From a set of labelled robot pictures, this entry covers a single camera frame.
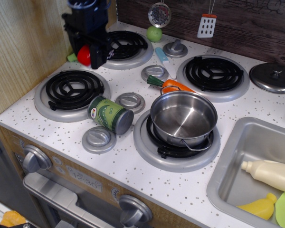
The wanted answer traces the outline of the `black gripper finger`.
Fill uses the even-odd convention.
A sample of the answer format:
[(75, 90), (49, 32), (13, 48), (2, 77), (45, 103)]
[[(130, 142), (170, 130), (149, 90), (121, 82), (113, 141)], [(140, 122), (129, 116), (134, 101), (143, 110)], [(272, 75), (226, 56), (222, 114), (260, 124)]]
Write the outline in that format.
[(112, 58), (112, 40), (93, 40), (89, 45), (91, 68), (98, 69)]
[(78, 52), (85, 45), (85, 43), (82, 40), (79, 31), (75, 30), (74, 28), (66, 26), (66, 32), (68, 34), (69, 42), (71, 44), (73, 52), (77, 56)]

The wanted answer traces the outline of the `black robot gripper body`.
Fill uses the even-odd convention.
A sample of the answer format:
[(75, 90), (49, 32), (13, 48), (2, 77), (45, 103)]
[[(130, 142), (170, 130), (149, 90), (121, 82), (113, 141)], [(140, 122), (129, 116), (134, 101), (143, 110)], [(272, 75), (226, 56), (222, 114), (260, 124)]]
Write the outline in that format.
[(71, 13), (62, 14), (64, 28), (70, 38), (106, 38), (109, 1), (68, 0)]

